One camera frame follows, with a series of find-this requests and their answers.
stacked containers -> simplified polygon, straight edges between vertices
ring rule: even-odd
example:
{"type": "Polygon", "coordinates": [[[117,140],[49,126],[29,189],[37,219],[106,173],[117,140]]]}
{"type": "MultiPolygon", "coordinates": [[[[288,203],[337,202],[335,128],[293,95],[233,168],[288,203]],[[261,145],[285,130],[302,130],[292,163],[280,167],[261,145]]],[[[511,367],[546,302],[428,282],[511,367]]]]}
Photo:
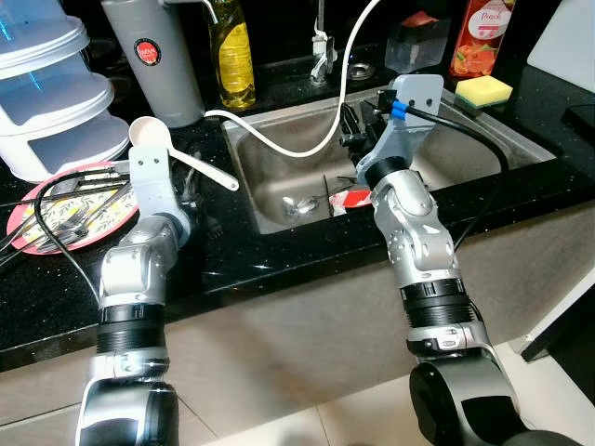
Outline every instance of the stacked containers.
{"type": "Polygon", "coordinates": [[[111,85],[79,53],[88,41],[58,0],[0,2],[0,156],[16,177],[45,181],[126,148],[111,85]]]}

kitchen counter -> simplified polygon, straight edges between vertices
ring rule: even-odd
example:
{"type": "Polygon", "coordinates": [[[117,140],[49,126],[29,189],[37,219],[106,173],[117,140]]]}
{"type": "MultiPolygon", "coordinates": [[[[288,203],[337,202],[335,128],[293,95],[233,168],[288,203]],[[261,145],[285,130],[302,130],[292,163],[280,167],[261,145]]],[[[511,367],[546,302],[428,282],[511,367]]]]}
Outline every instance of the kitchen counter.
{"type": "MultiPolygon", "coordinates": [[[[501,64],[494,73],[514,87],[509,102],[487,111],[551,151],[556,159],[506,174],[503,192],[476,232],[499,228],[530,217],[595,199],[595,150],[592,142],[565,125],[568,105],[588,103],[593,95],[533,67],[501,64]]],[[[262,67],[257,72],[257,105],[246,113],[263,112],[337,94],[337,74],[328,85],[310,85],[309,60],[262,67]]],[[[369,81],[350,91],[385,85],[394,75],[378,70],[369,81]]],[[[212,80],[199,83],[207,108],[218,107],[212,80]]],[[[123,109],[128,120],[147,112],[141,99],[123,109]]],[[[200,149],[203,159],[233,172],[231,157],[217,119],[173,132],[182,150],[200,149]]],[[[493,177],[433,192],[442,223],[457,236],[479,211],[495,185],[493,177]]],[[[18,200],[32,185],[0,169],[3,202],[18,200]]],[[[201,193],[206,212],[216,218],[223,235],[216,239],[197,230],[179,253],[168,281],[166,315],[180,320],[242,299],[354,269],[386,256],[372,209],[359,209],[294,230],[259,235],[250,222],[242,193],[233,193],[208,180],[201,193]]],[[[6,222],[9,209],[2,211],[6,222]]],[[[75,257],[99,282],[106,251],[134,224],[103,243],[75,252],[75,257]]],[[[97,306],[86,284],[61,256],[24,256],[0,271],[0,371],[42,361],[89,347],[95,342],[97,306]]]]}

sink basin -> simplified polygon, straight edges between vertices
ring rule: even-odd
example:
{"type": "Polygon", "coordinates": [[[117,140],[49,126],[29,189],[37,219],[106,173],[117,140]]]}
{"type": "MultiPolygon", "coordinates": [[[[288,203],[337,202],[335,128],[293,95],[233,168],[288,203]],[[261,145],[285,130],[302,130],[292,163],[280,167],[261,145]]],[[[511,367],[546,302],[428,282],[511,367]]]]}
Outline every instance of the sink basin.
{"type": "MultiPolygon", "coordinates": [[[[360,101],[376,101],[376,92],[374,89],[354,93],[347,96],[346,102],[359,113],[360,101]]],[[[453,100],[454,95],[444,91],[439,114],[495,140],[506,153],[511,169],[554,158],[533,141],[485,113],[470,119],[453,107],[453,100]]],[[[307,151],[326,135],[335,118],[337,104],[338,99],[331,98],[245,119],[282,147],[307,151]]],[[[348,151],[338,143],[340,129],[326,148],[308,158],[284,156],[233,122],[224,123],[223,129],[252,221],[261,234],[331,217],[327,193],[346,189],[349,182],[344,178],[355,177],[348,151]],[[288,212],[287,203],[300,201],[307,203],[299,207],[303,213],[288,212]]],[[[436,125],[411,168],[419,171],[430,190],[437,190],[493,175],[499,171],[499,163],[483,144],[436,125]]]]}

yellow bottle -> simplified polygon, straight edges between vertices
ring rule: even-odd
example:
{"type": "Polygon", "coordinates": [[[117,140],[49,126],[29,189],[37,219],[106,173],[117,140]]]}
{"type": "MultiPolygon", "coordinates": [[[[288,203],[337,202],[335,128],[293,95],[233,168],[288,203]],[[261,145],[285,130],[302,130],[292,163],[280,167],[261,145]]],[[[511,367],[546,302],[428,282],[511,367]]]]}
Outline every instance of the yellow bottle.
{"type": "Polygon", "coordinates": [[[254,104],[254,74],[248,30],[239,0],[211,0],[218,24],[209,27],[213,65],[223,105],[244,109],[254,104]]]}

soap dispenser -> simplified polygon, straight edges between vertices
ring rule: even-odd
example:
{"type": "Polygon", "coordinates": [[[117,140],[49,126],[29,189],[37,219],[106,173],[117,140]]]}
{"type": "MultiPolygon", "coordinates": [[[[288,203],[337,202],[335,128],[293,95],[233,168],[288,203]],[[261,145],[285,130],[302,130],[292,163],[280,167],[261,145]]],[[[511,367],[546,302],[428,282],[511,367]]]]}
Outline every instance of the soap dispenser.
{"type": "Polygon", "coordinates": [[[168,127],[183,127],[205,114],[176,3],[202,1],[209,22],[217,23],[208,0],[102,0],[140,87],[156,118],[168,127]]]}
{"type": "Polygon", "coordinates": [[[225,107],[244,109],[256,100],[248,30],[240,0],[211,0],[217,22],[209,21],[211,58],[225,107]]]}

